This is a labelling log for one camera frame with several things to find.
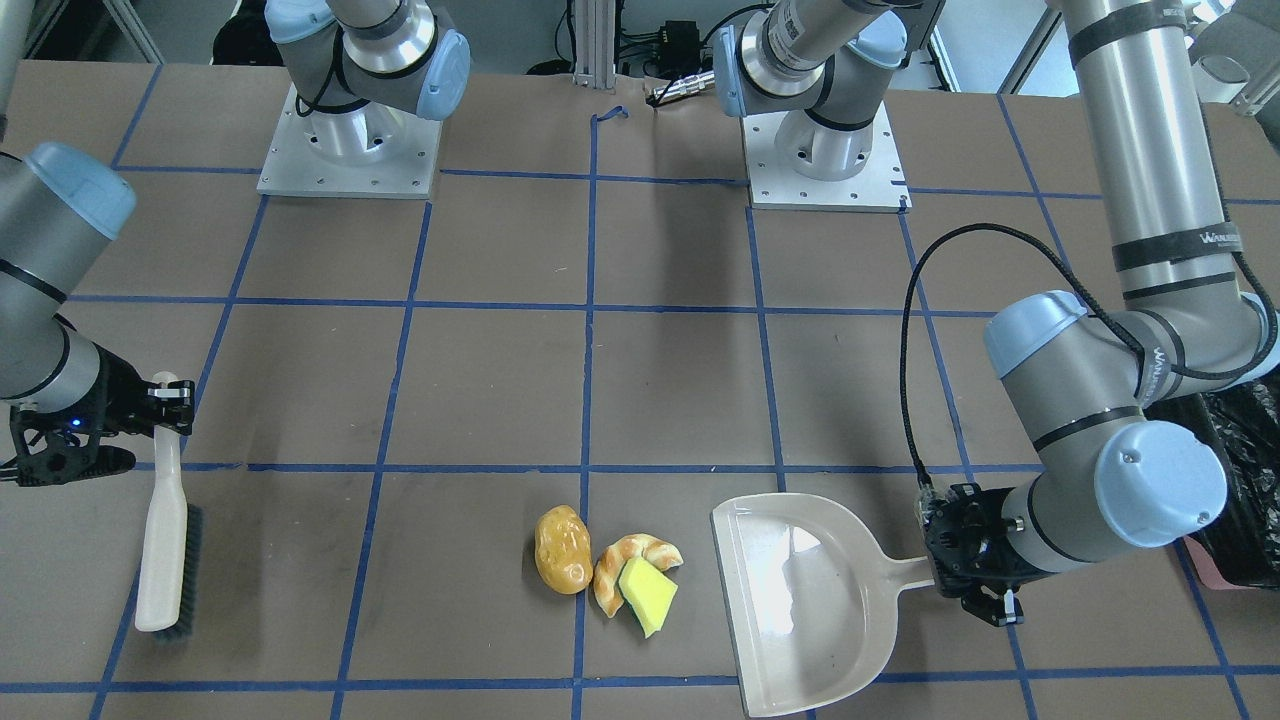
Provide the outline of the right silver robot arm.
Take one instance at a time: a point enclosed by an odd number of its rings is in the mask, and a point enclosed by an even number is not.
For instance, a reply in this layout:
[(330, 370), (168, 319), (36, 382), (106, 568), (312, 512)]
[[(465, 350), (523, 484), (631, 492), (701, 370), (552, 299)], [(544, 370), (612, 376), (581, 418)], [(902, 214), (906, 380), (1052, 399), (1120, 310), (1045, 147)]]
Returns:
[[(257, 190), (294, 199), (426, 200), (442, 123), (468, 86), (468, 38), (426, 1), (269, 1), (291, 91)], [(3, 155), (3, 406), (15, 454), (3, 479), (61, 486), (129, 471), (110, 438), (192, 430), (196, 386), (145, 379), (61, 306), (133, 213), (122, 155), (67, 143)]]

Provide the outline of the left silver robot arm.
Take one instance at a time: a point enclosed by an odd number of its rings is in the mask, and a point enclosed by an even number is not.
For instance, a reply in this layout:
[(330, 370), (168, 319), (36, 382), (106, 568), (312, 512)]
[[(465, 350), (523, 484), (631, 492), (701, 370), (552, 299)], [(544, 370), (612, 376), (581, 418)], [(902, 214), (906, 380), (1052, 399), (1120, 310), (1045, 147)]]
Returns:
[(1015, 489), (934, 488), (920, 523), (938, 592), (993, 626), (1018, 589), (1212, 524), (1228, 502), (1216, 452), (1146, 409), (1256, 380), (1277, 365), (1277, 311), (1229, 220), (1180, 1), (1057, 1), (1112, 233), (1125, 307), (1082, 283), (998, 313), (984, 343), (1043, 464)]

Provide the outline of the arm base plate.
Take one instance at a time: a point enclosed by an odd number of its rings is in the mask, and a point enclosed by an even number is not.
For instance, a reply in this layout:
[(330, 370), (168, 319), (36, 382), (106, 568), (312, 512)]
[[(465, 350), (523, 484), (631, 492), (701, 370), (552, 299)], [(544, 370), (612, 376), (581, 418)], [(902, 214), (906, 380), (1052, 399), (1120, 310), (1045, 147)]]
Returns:
[(289, 87), (260, 172), (268, 196), (428, 200), (439, 120), (370, 102), (352, 113), (297, 113)]
[(751, 205), (788, 211), (905, 213), (913, 208), (882, 104), (874, 120), (845, 132), (805, 111), (741, 119)]

